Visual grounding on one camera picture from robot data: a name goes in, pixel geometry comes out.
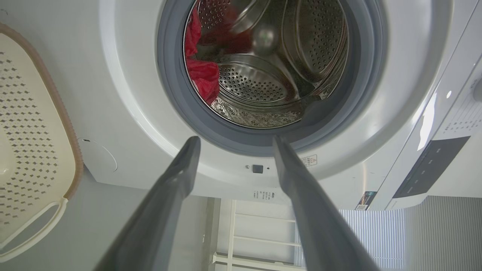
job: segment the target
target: warning sticker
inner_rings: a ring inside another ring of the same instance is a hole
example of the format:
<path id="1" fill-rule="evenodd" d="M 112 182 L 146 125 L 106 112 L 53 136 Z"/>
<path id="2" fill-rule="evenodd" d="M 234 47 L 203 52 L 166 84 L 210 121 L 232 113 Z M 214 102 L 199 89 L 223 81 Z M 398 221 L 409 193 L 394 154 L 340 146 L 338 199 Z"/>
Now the warning sticker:
<path id="1" fill-rule="evenodd" d="M 274 192 L 267 192 L 267 191 L 254 191 L 253 192 L 253 197 L 257 200 L 265 200 L 265 201 L 270 201 L 274 199 L 274 195 L 276 193 Z"/>
<path id="2" fill-rule="evenodd" d="M 301 158 L 301 162 L 303 162 L 305 166 L 316 165 L 317 161 L 318 159 L 316 158 L 316 154 Z"/>

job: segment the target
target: red cloth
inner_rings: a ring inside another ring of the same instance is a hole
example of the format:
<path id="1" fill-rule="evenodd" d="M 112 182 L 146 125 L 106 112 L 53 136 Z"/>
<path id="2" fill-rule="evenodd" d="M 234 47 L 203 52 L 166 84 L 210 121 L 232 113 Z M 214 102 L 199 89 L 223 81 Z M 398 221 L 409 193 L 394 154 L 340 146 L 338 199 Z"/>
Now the red cloth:
<path id="1" fill-rule="evenodd" d="M 185 55 L 187 72 L 198 87 L 202 99 L 211 104 L 219 94 L 219 67 L 215 62 L 200 61 L 190 58 L 198 52 L 196 45 L 201 37 L 201 22 L 197 9 L 193 9 L 191 21 L 186 29 Z"/>

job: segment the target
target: washer door opening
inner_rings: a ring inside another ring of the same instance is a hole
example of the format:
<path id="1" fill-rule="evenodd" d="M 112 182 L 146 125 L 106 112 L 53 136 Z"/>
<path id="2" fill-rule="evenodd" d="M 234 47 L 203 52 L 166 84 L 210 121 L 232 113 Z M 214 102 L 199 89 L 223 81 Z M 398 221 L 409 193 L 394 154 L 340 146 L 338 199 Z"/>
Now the washer door opening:
<path id="1" fill-rule="evenodd" d="M 193 10 L 202 25 L 195 57 L 220 71 L 220 94 L 209 105 L 184 57 Z M 236 15 L 229 29 L 227 14 Z M 272 156 L 272 136 L 284 135 L 303 151 L 335 136 L 367 104 L 384 60 L 383 21 L 376 1 L 167 0 L 159 72 L 174 108 L 211 143 Z"/>

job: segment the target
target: laundry basket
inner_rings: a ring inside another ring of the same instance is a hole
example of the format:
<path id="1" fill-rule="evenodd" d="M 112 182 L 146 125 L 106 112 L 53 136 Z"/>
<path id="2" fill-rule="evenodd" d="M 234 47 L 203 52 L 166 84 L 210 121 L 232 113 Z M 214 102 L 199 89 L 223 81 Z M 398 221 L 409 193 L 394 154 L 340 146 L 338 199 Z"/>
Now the laundry basket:
<path id="1" fill-rule="evenodd" d="M 35 49 L 0 24 L 0 249 L 53 206 L 37 233 L 0 254 L 23 253 L 58 223 L 79 183 L 82 156 L 67 112 Z"/>

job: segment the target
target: sticker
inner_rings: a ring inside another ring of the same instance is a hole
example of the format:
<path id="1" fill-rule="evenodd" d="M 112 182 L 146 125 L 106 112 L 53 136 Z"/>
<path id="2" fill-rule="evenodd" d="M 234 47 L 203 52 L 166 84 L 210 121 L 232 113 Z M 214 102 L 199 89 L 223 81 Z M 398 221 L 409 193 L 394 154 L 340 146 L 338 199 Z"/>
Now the sticker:
<path id="1" fill-rule="evenodd" d="M 270 201 L 274 199 L 276 193 L 274 192 L 267 192 L 267 191 L 254 191 L 253 192 L 253 197 L 257 200 L 265 200 L 265 201 Z"/>
<path id="2" fill-rule="evenodd" d="M 306 167 L 311 166 L 311 165 L 316 165 L 317 161 L 318 161 L 318 159 L 316 158 L 316 154 L 308 156 L 308 157 L 301 158 L 301 162 L 303 162 L 303 165 L 305 165 Z"/>
<path id="3" fill-rule="evenodd" d="M 373 198 L 375 198 L 376 192 L 375 191 L 367 191 L 363 194 L 363 196 L 360 199 L 360 202 L 358 203 L 357 207 L 355 210 L 358 211 L 366 211 L 368 210 L 368 206 L 370 206 L 370 203 L 372 203 Z"/>

